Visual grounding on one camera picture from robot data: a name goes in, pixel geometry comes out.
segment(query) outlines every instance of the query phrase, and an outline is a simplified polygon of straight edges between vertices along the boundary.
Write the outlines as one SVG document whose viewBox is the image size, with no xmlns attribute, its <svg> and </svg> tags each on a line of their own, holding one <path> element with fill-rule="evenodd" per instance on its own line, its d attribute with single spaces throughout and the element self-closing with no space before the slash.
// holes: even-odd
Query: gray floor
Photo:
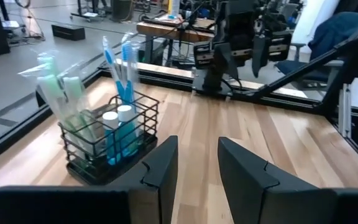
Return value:
<svg viewBox="0 0 358 224">
<path fill-rule="evenodd" d="M 121 40 L 125 32 L 135 32 L 135 21 L 139 14 L 134 16 L 132 23 L 125 24 L 114 23 L 108 19 L 87 22 L 83 18 L 74 17 L 71 20 L 69 15 L 71 12 L 76 12 L 76 2 L 77 0 L 33 0 L 30 11 L 36 21 L 26 18 L 28 15 L 26 10 L 18 8 L 15 4 L 6 4 L 11 20 L 25 23 L 32 32 L 40 32 L 37 27 L 38 22 L 45 35 L 45 41 L 13 47 L 11 53 L 0 55 L 0 135 L 37 109 L 34 99 L 35 84 L 17 73 L 37 66 L 39 53 L 58 50 L 56 54 L 58 67 L 64 70 L 74 63 L 87 61 L 100 54 L 102 36 L 106 35 L 115 44 Z M 85 27 L 86 40 L 74 42 L 54 37 L 51 25 L 58 22 Z M 140 35 L 136 39 L 144 40 L 144 37 Z M 307 55 L 301 57 L 303 60 L 308 58 Z M 87 66 L 81 72 L 81 76 L 85 77 L 95 71 L 101 62 L 103 62 L 102 57 Z M 276 72 L 272 63 L 261 70 L 258 79 L 254 78 L 250 66 L 241 68 L 240 74 L 241 79 L 258 83 L 270 83 L 282 76 Z M 353 93 L 353 105 L 358 106 L 358 80 L 354 82 Z M 321 98 L 317 92 L 309 91 L 306 94 L 310 98 Z"/>
</svg>

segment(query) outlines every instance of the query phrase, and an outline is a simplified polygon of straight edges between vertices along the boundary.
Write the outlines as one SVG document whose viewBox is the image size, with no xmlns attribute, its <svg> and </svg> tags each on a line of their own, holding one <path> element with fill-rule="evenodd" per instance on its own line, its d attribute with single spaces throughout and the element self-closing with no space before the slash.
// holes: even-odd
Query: wooden table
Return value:
<svg viewBox="0 0 358 224">
<path fill-rule="evenodd" d="M 189 76 L 174 68 L 142 69 Z M 158 99 L 158 138 L 179 138 L 179 168 L 172 223 L 232 223 L 219 175 L 218 137 L 227 136 L 260 157 L 318 187 L 358 187 L 358 155 L 322 116 L 240 101 L 219 101 L 157 86 L 141 92 Z M 109 78 L 88 89 L 93 108 L 116 94 Z M 296 90 L 280 89 L 294 94 Z M 2 185 L 79 185 L 65 169 L 54 116 L 0 155 Z"/>
<path fill-rule="evenodd" d="M 157 18 L 160 21 L 179 24 L 179 19 L 168 19 L 168 15 L 164 15 Z M 212 24 L 214 21 L 210 19 L 197 19 L 195 27 L 207 27 Z M 146 22 L 140 22 L 136 25 L 137 32 L 140 34 L 146 35 L 145 42 L 145 63 L 151 63 L 152 52 L 153 52 L 153 38 L 155 37 L 163 37 L 169 39 L 169 49 L 168 49 L 168 57 L 172 55 L 172 45 L 173 40 L 179 40 L 180 31 L 169 26 L 161 26 L 155 24 L 148 24 Z M 214 37 L 213 34 L 205 33 L 205 32 L 195 32 L 193 30 L 186 30 L 182 35 L 181 39 L 185 42 L 199 42 L 199 41 L 208 41 Z"/>
</svg>

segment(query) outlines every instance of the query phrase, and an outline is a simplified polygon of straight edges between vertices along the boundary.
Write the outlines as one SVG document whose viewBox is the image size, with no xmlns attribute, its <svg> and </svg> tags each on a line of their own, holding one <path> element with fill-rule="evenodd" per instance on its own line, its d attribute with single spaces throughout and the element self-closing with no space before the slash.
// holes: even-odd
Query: wooden workbench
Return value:
<svg viewBox="0 0 358 224">
<path fill-rule="evenodd" d="M 159 17 L 163 22 L 169 22 L 172 24 L 179 24 L 179 19 L 168 19 L 168 15 L 164 15 Z M 214 21 L 210 19 L 197 19 L 195 27 L 207 27 L 212 24 Z M 168 26 L 161 26 L 155 24 L 148 24 L 146 22 L 140 22 L 136 25 L 136 30 L 140 34 L 144 34 L 146 36 L 163 36 L 164 38 L 178 40 L 180 32 L 178 30 L 174 30 L 171 32 L 173 28 Z M 185 42 L 198 42 L 198 41 L 208 41 L 214 37 L 213 34 L 205 33 L 205 32 L 195 32 L 193 30 L 186 30 L 185 34 L 182 37 L 182 40 Z"/>
<path fill-rule="evenodd" d="M 139 67 L 190 75 L 174 68 Z M 219 136 L 235 140 L 315 186 L 358 187 L 358 155 L 324 117 L 240 101 L 191 97 L 188 92 L 156 86 L 141 85 L 140 90 L 160 101 L 159 142 L 170 135 L 179 138 L 172 223 L 232 223 L 219 175 Z M 116 93 L 109 78 L 100 78 L 87 91 L 93 108 Z M 279 90 L 288 94 L 295 91 Z M 51 116 L 0 155 L 0 186 L 79 185 L 65 169 L 62 147 L 57 120 Z"/>
</svg>

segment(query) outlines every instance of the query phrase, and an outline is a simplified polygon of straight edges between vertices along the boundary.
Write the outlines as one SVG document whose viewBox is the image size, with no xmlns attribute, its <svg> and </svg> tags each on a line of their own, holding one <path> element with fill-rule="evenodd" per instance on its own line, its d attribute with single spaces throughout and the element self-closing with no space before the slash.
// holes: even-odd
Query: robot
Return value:
<svg viewBox="0 0 358 224">
<path fill-rule="evenodd" d="M 193 89 L 227 95 L 231 87 L 226 73 L 238 80 L 237 67 L 252 58 L 252 71 L 258 77 L 268 61 L 288 57 L 292 34 L 279 14 L 270 12 L 268 2 L 231 0 L 218 4 L 215 36 L 194 45 L 196 78 Z"/>
</svg>

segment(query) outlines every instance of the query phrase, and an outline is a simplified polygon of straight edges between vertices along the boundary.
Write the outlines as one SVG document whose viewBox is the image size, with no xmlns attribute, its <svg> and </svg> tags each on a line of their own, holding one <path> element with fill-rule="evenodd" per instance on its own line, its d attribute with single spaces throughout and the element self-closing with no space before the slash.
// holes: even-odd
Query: black wire basket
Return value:
<svg viewBox="0 0 358 224">
<path fill-rule="evenodd" d="M 120 127 L 106 132 L 106 129 L 112 128 L 103 123 L 102 115 L 108 111 L 117 112 L 118 107 L 123 104 L 135 108 L 135 116 Z M 135 92 L 133 102 L 125 102 L 116 95 L 108 104 L 94 111 L 81 112 L 84 125 L 70 129 L 67 125 L 59 123 L 64 142 L 63 148 L 67 153 L 68 172 L 82 184 L 106 185 L 128 171 L 157 145 L 158 104 L 157 100 L 139 92 Z M 120 128 L 131 122 L 135 124 L 135 128 L 130 133 L 119 136 Z M 89 129 L 94 133 L 92 141 L 84 138 L 84 132 Z M 132 132 L 135 133 L 136 138 L 130 142 L 127 139 L 124 141 Z M 108 138 L 114 138 L 114 143 L 107 145 Z M 129 146 L 134 153 L 125 155 L 123 152 Z M 108 150 L 114 151 L 113 157 L 111 153 L 108 157 Z"/>
</svg>

